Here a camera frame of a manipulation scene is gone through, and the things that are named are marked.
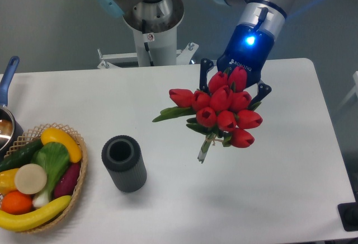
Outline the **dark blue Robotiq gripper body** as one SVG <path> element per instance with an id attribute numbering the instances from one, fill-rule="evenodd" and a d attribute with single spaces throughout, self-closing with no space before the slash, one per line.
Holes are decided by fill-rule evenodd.
<path id="1" fill-rule="evenodd" d="M 274 37 L 247 25 L 236 26 L 224 51 L 217 59 L 218 71 L 241 67 L 247 72 L 247 87 L 261 80 L 261 70 L 274 45 Z"/>

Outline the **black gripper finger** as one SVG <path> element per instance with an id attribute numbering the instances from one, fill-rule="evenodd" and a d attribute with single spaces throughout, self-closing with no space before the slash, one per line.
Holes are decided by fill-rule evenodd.
<path id="1" fill-rule="evenodd" d="M 200 61 L 200 78 L 199 78 L 199 89 L 205 93 L 209 93 L 208 88 L 208 73 L 214 68 L 212 60 L 202 58 Z"/>
<path id="2" fill-rule="evenodd" d="M 263 81 L 257 83 L 257 95 L 251 100 L 249 106 L 262 101 L 272 91 L 271 86 L 265 84 Z"/>

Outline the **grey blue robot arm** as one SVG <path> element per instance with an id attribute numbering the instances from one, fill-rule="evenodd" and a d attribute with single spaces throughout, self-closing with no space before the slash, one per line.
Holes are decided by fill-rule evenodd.
<path id="1" fill-rule="evenodd" d="M 247 87 L 258 86 L 249 107 L 258 105 L 271 87 L 261 79 L 262 67 L 295 0 L 214 0 L 234 6 L 246 4 L 224 53 L 216 61 L 219 71 L 243 67 Z M 177 54 L 177 26 L 184 16 L 182 0 L 97 0 L 112 17 L 123 18 L 132 29 L 141 67 L 184 64 Z"/>

